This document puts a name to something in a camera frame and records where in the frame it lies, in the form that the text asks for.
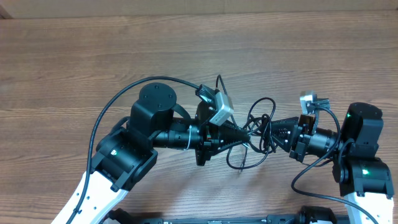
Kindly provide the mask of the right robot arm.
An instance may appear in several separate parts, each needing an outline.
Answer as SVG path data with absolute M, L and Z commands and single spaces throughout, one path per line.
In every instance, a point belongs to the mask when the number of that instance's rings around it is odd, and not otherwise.
M 321 161 L 333 163 L 340 197 L 325 198 L 343 203 L 350 223 L 392 223 L 392 175 L 376 155 L 384 126 L 382 111 L 368 103 L 352 103 L 336 131 L 317 126 L 321 111 L 333 113 L 327 99 L 305 103 L 299 117 L 272 122 L 270 141 L 299 162 L 305 156 L 316 156 L 317 161 L 305 172 L 321 166 Z

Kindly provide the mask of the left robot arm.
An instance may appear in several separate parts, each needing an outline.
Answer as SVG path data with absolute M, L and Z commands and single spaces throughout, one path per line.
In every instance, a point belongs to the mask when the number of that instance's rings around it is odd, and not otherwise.
M 102 222 L 154 167 L 158 147 L 193 149 L 197 165 L 203 166 L 212 156 L 250 141 L 247 131 L 228 120 L 234 109 L 227 95 L 205 85 L 194 90 L 201 102 L 191 117 L 170 86 L 144 86 L 130 115 L 98 143 L 88 170 L 53 222 Z

